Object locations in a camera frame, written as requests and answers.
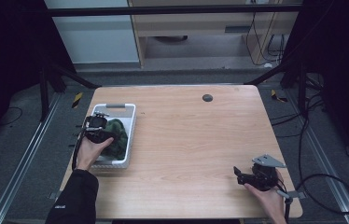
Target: white cabinet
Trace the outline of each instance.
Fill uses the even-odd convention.
[[[127,0],[45,2],[48,8],[128,6]],[[76,67],[82,64],[139,63],[130,16],[58,17],[53,20]]]

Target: wooden table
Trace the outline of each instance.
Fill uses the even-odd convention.
[[[100,88],[88,115],[107,103],[136,104],[137,119],[128,169],[94,172],[98,218],[265,217],[232,168],[251,174],[252,158],[265,153],[284,161],[255,86]],[[70,174],[69,166],[62,188]],[[290,216],[301,214],[296,199]]]

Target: hand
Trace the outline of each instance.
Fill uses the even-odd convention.
[[[276,173],[278,178],[283,182],[282,175],[278,170],[276,170]],[[276,192],[279,188],[275,187],[267,191],[260,191],[249,184],[244,184],[244,187],[257,197],[265,214],[267,214],[273,224],[286,224],[283,197]]]
[[[108,147],[113,141],[114,138],[108,138],[103,143],[95,144],[87,137],[83,137],[77,155],[76,169],[89,171],[103,149]]]

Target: green cloth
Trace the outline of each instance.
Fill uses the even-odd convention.
[[[128,135],[126,134],[123,123],[119,119],[111,119],[105,126],[105,132],[113,133],[116,137],[110,146],[103,149],[101,155],[111,161],[124,160],[128,145]]]

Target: black curtain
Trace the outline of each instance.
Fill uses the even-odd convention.
[[[44,63],[76,72],[52,18],[24,16],[23,8],[47,9],[43,0],[0,1],[0,118],[15,92],[39,83]],[[49,74],[49,81],[63,91],[60,74]]]
[[[305,4],[310,3],[325,6],[300,13],[288,40],[285,57],[296,57],[298,62],[304,62],[308,72],[324,77],[325,103],[349,147],[349,0],[305,1]],[[282,80],[284,86],[297,81],[298,66],[294,63],[286,71]]]

